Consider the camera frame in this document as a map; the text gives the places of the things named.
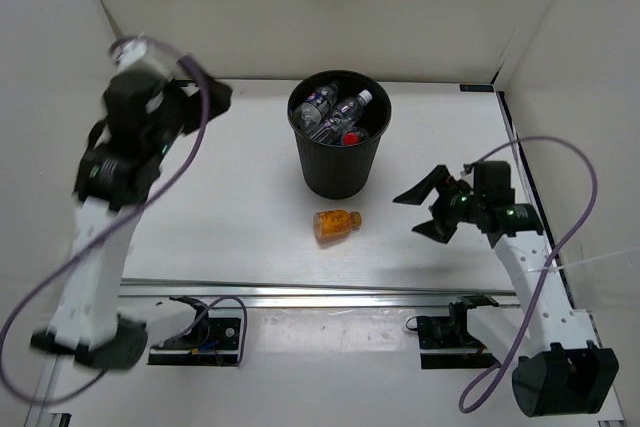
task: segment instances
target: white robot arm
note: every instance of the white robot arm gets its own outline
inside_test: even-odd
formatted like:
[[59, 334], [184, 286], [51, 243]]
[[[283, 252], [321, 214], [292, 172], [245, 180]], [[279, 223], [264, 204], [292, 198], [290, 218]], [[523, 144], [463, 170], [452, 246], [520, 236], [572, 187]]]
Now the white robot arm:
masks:
[[[120, 281], [141, 206], [176, 137], [196, 130], [202, 115], [200, 94], [187, 95], [179, 83], [167, 78], [168, 70], [144, 62], [146, 54], [144, 41], [130, 42], [118, 53], [118, 74], [103, 94], [106, 117], [90, 132], [78, 168], [78, 234], [72, 254], [114, 223], [132, 218], [82, 258], [66, 282], [51, 322], [31, 339], [37, 350], [74, 356], [76, 362], [98, 370], [133, 367], [148, 344], [181, 334], [198, 313], [185, 299], [160, 303], [129, 318], [117, 312]], [[210, 76], [206, 81], [211, 120], [229, 109], [231, 89]]]
[[[598, 412], [618, 371], [613, 350], [597, 347], [589, 315], [572, 308], [558, 272], [546, 271], [542, 279], [531, 275], [545, 265], [547, 247], [535, 209], [515, 203], [509, 164], [482, 161], [472, 167], [473, 179], [467, 182], [454, 179], [444, 165], [437, 166], [394, 202], [421, 205], [436, 190], [439, 197], [430, 207], [433, 220], [414, 227], [414, 232], [446, 244], [463, 222], [486, 234], [509, 274], [525, 320], [515, 325], [495, 300], [476, 295], [450, 304], [446, 325], [433, 329], [427, 320], [436, 321], [430, 318], [425, 325], [439, 336], [444, 331], [459, 345], [479, 341], [487, 347], [501, 364], [499, 374], [511, 372], [514, 396], [525, 415]], [[517, 366], [508, 365], [511, 358]], [[463, 412], [473, 410], [462, 407], [467, 393], [459, 404]]]

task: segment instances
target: white bottle cap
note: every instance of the white bottle cap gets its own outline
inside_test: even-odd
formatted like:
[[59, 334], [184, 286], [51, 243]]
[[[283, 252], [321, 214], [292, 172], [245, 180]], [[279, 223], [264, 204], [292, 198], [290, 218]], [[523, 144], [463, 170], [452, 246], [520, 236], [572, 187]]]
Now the white bottle cap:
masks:
[[360, 97], [364, 101], [364, 105], [367, 105], [369, 102], [371, 102], [371, 99], [373, 99], [373, 95], [371, 95], [371, 92], [369, 92], [368, 90], [363, 90], [362, 92], [360, 92], [358, 94], [358, 97]]

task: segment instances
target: small bottle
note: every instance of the small bottle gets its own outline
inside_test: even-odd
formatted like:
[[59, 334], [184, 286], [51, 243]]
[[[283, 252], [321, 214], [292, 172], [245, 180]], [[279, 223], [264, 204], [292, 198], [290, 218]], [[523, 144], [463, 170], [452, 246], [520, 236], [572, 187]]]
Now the small bottle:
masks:
[[364, 113], [364, 106], [371, 102], [372, 98], [371, 92], [363, 90], [356, 97], [349, 97], [339, 102], [309, 137], [321, 144], [333, 144], [340, 140], [342, 134], [360, 120]]
[[361, 144], [365, 140], [369, 140], [369, 132], [360, 127], [353, 127], [342, 134], [340, 145], [348, 147], [350, 145]]
[[295, 108], [291, 121], [305, 134], [314, 130], [338, 101], [338, 85], [335, 82], [318, 87]]
[[318, 240], [331, 240], [347, 235], [362, 225], [360, 212], [330, 210], [313, 216], [313, 233]]

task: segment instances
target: cable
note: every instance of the cable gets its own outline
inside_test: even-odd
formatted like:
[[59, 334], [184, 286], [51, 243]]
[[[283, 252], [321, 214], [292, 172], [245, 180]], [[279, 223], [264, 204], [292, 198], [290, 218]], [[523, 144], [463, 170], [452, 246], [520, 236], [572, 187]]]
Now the cable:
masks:
[[[589, 203], [587, 204], [587, 207], [585, 208], [585, 210], [582, 213], [582, 215], [580, 216], [580, 218], [573, 225], [573, 227], [571, 227], [569, 229], [569, 231], [564, 235], [564, 237], [562, 237], [562, 239], [560, 239], [560, 241], [551, 250], [551, 253], [549, 254], [549, 256], [544, 261], [544, 264], [543, 264], [543, 269], [544, 270], [540, 273], [540, 277], [538, 279], [538, 283], [536, 284], [536, 287], [535, 287], [535, 289], [533, 291], [533, 294], [531, 296], [531, 303], [529, 304], [529, 307], [528, 307], [527, 311], [525, 312], [524, 320], [522, 321], [522, 325], [520, 326], [520, 330], [518, 330], [518, 333], [516, 334], [516, 338], [513, 341], [513, 345], [509, 349], [509, 352], [507, 353], [507, 356], [505, 357], [504, 362], [502, 363], [502, 365], [500, 365], [500, 363], [498, 362], [498, 363], [492, 365], [491, 367], [489, 367], [482, 374], [480, 374], [478, 377], [476, 377], [464, 389], [464, 391], [460, 395], [460, 399], [458, 401], [458, 409], [460, 409], [460, 412], [462, 412], [463, 414], [469, 414], [469, 413], [475, 411], [476, 409], [478, 409], [482, 404], [484, 404], [487, 401], [487, 399], [491, 396], [491, 394], [493, 394], [493, 392], [496, 390], [496, 387], [498, 387], [498, 384], [500, 383], [502, 378], [507, 373], [507, 370], [509, 370], [509, 366], [511, 365], [511, 362], [513, 361], [513, 359], [514, 359], [514, 357], [515, 357], [515, 355], [516, 355], [516, 353], [518, 351], [518, 348], [520, 347], [520, 344], [522, 343], [522, 340], [524, 339], [524, 336], [527, 333], [527, 328], [529, 327], [529, 323], [531, 322], [531, 318], [533, 317], [533, 313], [535, 312], [536, 304], [538, 303], [538, 299], [540, 298], [540, 295], [542, 294], [542, 287], [544, 286], [544, 282], [545, 282], [545, 280], [547, 278], [547, 275], [549, 275], [549, 267], [551, 266], [551, 263], [558, 256], [558, 252], [560, 252], [560, 250], [565, 246], [565, 244], [569, 241], [569, 239], [571, 239], [571, 237], [573, 237], [575, 235], [575, 233], [578, 231], [578, 229], [580, 229], [580, 227], [582, 227], [582, 225], [585, 223], [585, 221], [587, 220], [589, 215], [591, 215], [591, 212], [593, 211], [593, 206], [595, 205], [596, 199], [598, 197], [598, 177], [596, 176], [595, 168], [593, 167], [593, 164], [591, 163], [591, 161], [588, 159], [587, 155], [582, 150], [580, 150], [578, 147], [573, 145], [571, 142], [569, 142], [567, 140], [564, 140], [564, 139], [561, 139], [559, 137], [553, 137], [551, 135], [534, 135], [534, 136], [530, 136], [530, 137], [523, 137], [522, 139], [518, 139], [518, 140], [512, 140], [510, 142], [507, 142], [505, 144], [502, 144], [502, 145], [496, 147], [495, 149], [490, 151], [488, 154], [482, 156], [480, 159], [478, 159], [476, 162], [474, 162], [472, 164], [472, 166], [477, 164], [478, 162], [481, 162], [481, 161], [491, 157], [495, 153], [497, 153], [497, 152], [501, 151], [502, 149], [504, 149], [506, 147], [509, 147], [511, 145], [519, 144], [519, 143], [522, 143], [522, 142], [537, 142], [537, 141], [555, 142], [557, 144], [563, 145], [564, 147], [566, 147], [566, 148], [572, 150], [573, 152], [575, 152], [578, 155], [578, 157], [580, 157], [582, 159], [582, 161], [586, 165], [587, 170], [589, 171], [589, 175], [591, 177], [591, 197], [589, 198]], [[478, 400], [476, 400], [470, 406], [466, 407], [464, 405], [464, 403], [465, 403], [465, 401], [467, 399], [467, 396], [473, 390], [473, 388], [476, 385], [478, 385], [478, 383], [481, 380], [483, 380], [491, 372], [493, 372], [494, 370], [496, 370], [498, 368], [500, 370], [498, 370], [498, 373], [493, 378], [493, 380], [491, 381], [491, 383], [489, 384], [487, 389], [480, 395], [480, 397], [478, 397]]]
[[51, 274], [49, 274], [44, 280], [42, 280], [36, 287], [33, 288], [13, 309], [13, 311], [9, 314], [9, 317], [5, 321], [2, 329], [0, 330], [0, 383], [7, 389], [7, 391], [16, 399], [25, 402], [31, 405], [38, 405], [42, 407], [58, 405], [74, 399], [78, 395], [85, 392], [87, 389], [92, 387], [98, 380], [100, 380], [105, 372], [100, 372], [95, 379], [90, 381], [88, 384], [80, 387], [79, 389], [66, 394], [57, 399], [46, 399], [46, 398], [35, 398], [33, 395], [24, 392], [22, 389], [16, 387], [14, 383], [8, 378], [6, 366], [2, 359], [2, 354], [4, 352], [4, 347], [7, 341], [7, 335], [9, 333], [9, 329], [11, 325], [15, 322], [16, 318], [25, 308], [25, 306], [33, 300], [33, 298], [38, 295], [45, 287], [51, 284], [58, 277], [62, 276], [64, 273], [70, 271], [73, 267], [75, 267], [89, 252], [93, 249], [100, 247], [105, 240], [111, 237], [115, 232], [120, 230], [126, 224], [131, 222], [133, 219], [142, 214], [149, 206], [154, 204], [160, 197], [162, 197], [185, 173], [185, 171], [189, 168], [193, 159], [195, 159], [198, 150], [200, 149], [200, 145], [202, 144], [202, 139], [204, 138], [204, 134], [207, 127], [207, 122], [209, 121], [209, 87], [207, 85], [205, 75], [202, 72], [202, 69], [198, 65], [198, 63], [191, 57], [190, 55], [183, 55], [180, 51], [175, 49], [174, 47], [162, 42], [160, 40], [154, 39], [152, 37], [147, 36], [128, 36], [123, 37], [116, 42], [114, 42], [109, 48], [109, 53], [113, 53], [115, 49], [120, 47], [121, 45], [130, 42], [132, 40], [146, 40], [150, 44], [158, 47], [160, 50], [165, 51], [167, 54], [174, 56], [177, 58], [177, 63], [180, 67], [186, 71], [186, 73], [196, 82], [196, 85], [200, 88], [200, 95], [202, 97], [202, 113], [200, 117], [200, 128], [198, 130], [198, 134], [196, 136], [195, 141], [193, 142], [193, 147], [187, 159], [180, 166], [180, 168], [173, 174], [173, 176], [167, 180], [153, 195], [151, 195], [147, 201], [140, 205], [138, 208], [131, 211], [131, 213], [126, 216], [118, 219], [109, 227], [100, 232], [93, 240], [91, 240], [85, 247], [83, 247], [80, 251], [78, 251], [75, 255], [73, 255], [69, 260], [63, 263], [60, 267], [54, 270]]
[[411, 322], [413, 319], [417, 319], [417, 318], [418, 318], [418, 316], [417, 316], [417, 315], [414, 315], [413, 317], [409, 317], [409, 318], [407, 319], [407, 321], [404, 323], [405, 328], [406, 328], [409, 332], [414, 332], [414, 333], [417, 333], [417, 332], [418, 332], [418, 327], [417, 327], [417, 326], [416, 326], [416, 328], [415, 328], [415, 329], [414, 329], [414, 328], [412, 328], [412, 327], [409, 327], [409, 322]]
[[249, 321], [249, 313], [247, 312], [247, 306], [244, 305], [244, 302], [242, 301], [242, 299], [240, 297], [236, 297], [235, 295], [223, 295], [222, 297], [218, 297], [216, 300], [214, 300], [209, 305], [207, 305], [207, 308], [204, 309], [204, 311], [200, 312], [200, 314], [198, 316], [196, 316], [195, 320], [191, 323], [191, 325], [189, 325], [189, 327], [184, 329], [179, 334], [168, 338], [164, 342], [167, 343], [167, 342], [170, 342], [172, 340], [179, 339], [183, 335], [187, 335], [189, 332], [191, 332], [191, 330], [196, 325], [198, 325], [198, 323], [202, 319], [204, 319], [207, 315], [209, 315], [209, 311], [211, 309], [215, 308], [215, 306], [218, 305], [223, 300], [233, 300], [234, 302], [237, 302], [238, 305], [240, 305], [240, 308], [242, 309], [242, 317], [243, 317], [242, 338], [240, 339], [240, 348], [239, 348], [239, 352], [238, 352], [238, 361], [236, 363], [236, 365], [240, 365], [240, 363], [242, 362], [242, 359], [244, 358], [244, 346], [245, 346], [245, 342], [246, 342], [246, 338], [247, 338], [247, 323]]
[[214, 340], [213, 342], [209, 342], [206, 345], [202, 345], [200, 347], [196, 347], [195, 349], [191, 350], [191, 354], [199, 354], [200, 352], [206, 352], [207, 350], [210, 350], [211, 348], [215, 347], [219, 343], [220, 342], [218, 342], [217, 340]]

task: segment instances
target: white table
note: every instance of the white table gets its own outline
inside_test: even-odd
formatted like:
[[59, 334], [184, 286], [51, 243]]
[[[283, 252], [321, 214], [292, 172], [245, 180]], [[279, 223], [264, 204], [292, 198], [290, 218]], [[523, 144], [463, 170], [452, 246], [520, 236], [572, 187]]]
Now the white table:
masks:
[[[460, 226], [448, 245], [411, 232], [430, 218], [427, 206], [435, 194], [422, 207], [392, 203], [435, 165], [446, 164], [457, 176], [464, 162], [508, 139], [496, 94], [461, 92], [454, 84], [383, 84], [393, 113], [369, 181], [354, 197], [332, 201], [314, 194], [302, 178], [286, 119], [297, 82], [231, 83], [231, 110], [209, 124], [191, 169], [140, 222], [126, 278], [512, 289], [476, 227]], [[187, 137], [175, 144], [165, 172], [183, 161], [192, 142]], [[509, 149], [496, 158], [513, 164]], [[322, 248], [312, 216], [338, 208], [360, 211], [362, 228]]]

